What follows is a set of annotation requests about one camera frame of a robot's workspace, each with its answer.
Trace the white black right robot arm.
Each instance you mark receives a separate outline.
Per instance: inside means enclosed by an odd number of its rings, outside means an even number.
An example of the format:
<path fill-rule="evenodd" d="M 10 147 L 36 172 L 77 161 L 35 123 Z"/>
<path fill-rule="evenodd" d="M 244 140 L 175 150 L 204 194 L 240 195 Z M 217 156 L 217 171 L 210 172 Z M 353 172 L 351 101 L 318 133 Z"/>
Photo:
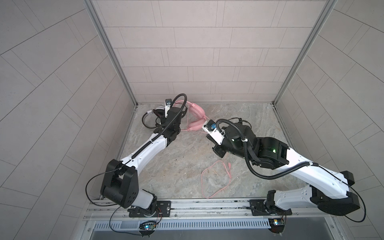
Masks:
<path fill-rule="evenodd" d="M 272 137 L 258 138 L 243 120 L 237 123 L 219 119 L 203 125 L 207 138 L 215 144 L 214 153 L 223 158 L 227 153 L 245 160 L 249 171 L 263 180 L 276 180 L 292 175 L 306 186 L 290 191 L 268 191 L 266 212 L 281 214 L 295 208 L 318 208 L 334 216 L 346 216 L 363 205 L 353 193 L 354 175 L 349 171 L 334 172 L 315 163 Z"/>

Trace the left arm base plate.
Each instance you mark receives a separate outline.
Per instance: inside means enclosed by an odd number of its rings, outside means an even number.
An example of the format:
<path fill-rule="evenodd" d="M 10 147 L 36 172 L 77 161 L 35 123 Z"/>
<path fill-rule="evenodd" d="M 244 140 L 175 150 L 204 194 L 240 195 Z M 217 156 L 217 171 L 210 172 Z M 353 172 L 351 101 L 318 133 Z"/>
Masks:
<path fill-rule="evenodd" d="M 171 211 L 171 201 L 155 201 L 148 209 L 133 207 L 128 209 L 130 218 L 154 218 L 169 217 Z"/>

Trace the white black gaming headphones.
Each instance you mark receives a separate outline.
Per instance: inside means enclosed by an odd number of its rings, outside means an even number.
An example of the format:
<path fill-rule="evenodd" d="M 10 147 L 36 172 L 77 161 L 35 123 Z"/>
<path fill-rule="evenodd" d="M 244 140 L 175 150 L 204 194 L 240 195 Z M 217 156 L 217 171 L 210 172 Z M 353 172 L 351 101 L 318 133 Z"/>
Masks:
<path fill-rule="evenodd" d="M 164 116 L 165 108 L 157 107 L 149 110 L 142 116 L 142 124 L 147 128 L 154 130 L 160 124 L 160 117 Z"/>

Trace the pink headphones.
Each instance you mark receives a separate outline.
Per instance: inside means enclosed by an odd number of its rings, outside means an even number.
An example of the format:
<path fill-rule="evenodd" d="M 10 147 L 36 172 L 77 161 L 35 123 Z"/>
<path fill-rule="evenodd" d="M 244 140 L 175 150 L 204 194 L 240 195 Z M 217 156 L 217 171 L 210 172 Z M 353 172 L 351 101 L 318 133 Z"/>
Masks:
<path fill-rule="evenodd" d="M 186 107 L 187 110 L 187 127 L 185 129 L 182 129 L 184 132 L 195 132 L 202 129 L 205 122 L 208 120 L 208 117 L 206 116 L 206 113 L 202 107 L 195 103 L 191 103 L 187 101 Z M 194 121 L 189 122 L 189 115 L 192 115 L 194 117 Z"/>

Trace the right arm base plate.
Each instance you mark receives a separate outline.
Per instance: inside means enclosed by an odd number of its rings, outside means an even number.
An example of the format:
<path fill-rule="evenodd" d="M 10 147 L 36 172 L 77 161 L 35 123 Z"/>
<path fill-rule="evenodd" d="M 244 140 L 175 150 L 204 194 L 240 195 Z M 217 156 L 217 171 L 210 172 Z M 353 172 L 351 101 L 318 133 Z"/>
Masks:
<path fill-rule="evenodd" d="M 291 216 L 292 210 L 282 210 L 275 205 L 274 201 L 269 200 L 249 200 L 253 216 Z"/>

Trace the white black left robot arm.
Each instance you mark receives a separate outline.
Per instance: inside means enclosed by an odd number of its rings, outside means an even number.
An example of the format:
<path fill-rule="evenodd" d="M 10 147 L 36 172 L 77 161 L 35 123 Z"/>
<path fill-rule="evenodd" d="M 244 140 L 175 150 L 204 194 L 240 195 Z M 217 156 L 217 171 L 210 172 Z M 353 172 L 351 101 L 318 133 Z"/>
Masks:
<path fill-rule="evenodd" d="M 139 175 L 144 167 L 177 138 L 187 95 L 177 95 L 168 105 L 167 115 L 150 138 L 128 157 L 107 164 L 100 194 L 114 204 L 127 209 L 133 206 L 144 215 L 152 216 L 157 211 L 157 197 L 139 188 Z"/>

